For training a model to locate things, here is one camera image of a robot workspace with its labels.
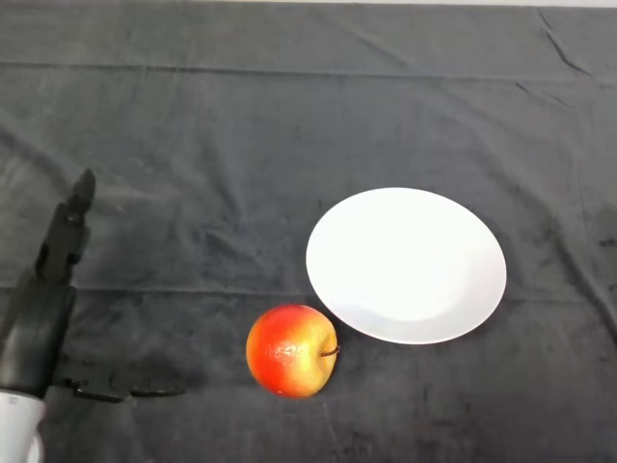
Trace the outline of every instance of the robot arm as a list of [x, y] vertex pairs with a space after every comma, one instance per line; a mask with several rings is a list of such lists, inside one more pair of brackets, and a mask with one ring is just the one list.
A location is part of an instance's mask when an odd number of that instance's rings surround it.
[[95, 180], [87, 170], [56, 207], [33, 269], [22, 275], [0, 325], [0, 463], [39, 463], [37, 427], [49, 386], [75, 395], [119, 402], [129, 395], [182, 394], [179, 381], [155, 380], [130, 370], [61, 359], [76, 290], [70, 285], [90, 231], [86, 212]]

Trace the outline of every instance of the plate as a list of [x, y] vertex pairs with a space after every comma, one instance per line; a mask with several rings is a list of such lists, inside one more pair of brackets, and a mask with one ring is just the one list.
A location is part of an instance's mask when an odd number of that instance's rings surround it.
[[373, 338], [452, 340], [496, 309], [506, 282], [489, 228], [448, 198], [411, 188], [352, 196], [317, 223], [310, 282], [326, 307]]

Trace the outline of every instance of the apple stem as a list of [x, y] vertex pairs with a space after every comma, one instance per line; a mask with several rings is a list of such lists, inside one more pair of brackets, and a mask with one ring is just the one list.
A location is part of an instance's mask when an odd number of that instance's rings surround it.
[[322, 357], [329, 357], [331, 355], [337, 354], [338, 352], [340, 352], [340, 345], [338, 345], [335, 350], [332, 350], [330, 352], [322, 352], [321, 356]]

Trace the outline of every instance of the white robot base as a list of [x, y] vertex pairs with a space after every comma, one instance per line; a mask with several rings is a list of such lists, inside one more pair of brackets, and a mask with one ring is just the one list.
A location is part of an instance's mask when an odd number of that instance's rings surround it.
[[0, 463], [42, 463], [37, 428], [44, 413], [42, 400], [0, 391]]

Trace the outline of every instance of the apple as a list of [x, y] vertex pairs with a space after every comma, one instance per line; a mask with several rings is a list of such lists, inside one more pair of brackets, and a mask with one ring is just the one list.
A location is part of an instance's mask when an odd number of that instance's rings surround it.
[[257, 382], [286, 397], [308, 397], [326, 384], [335, 367], [336, 331], [321, 312], [301, 304], [264, 313], [247, 339], [247, 363]]

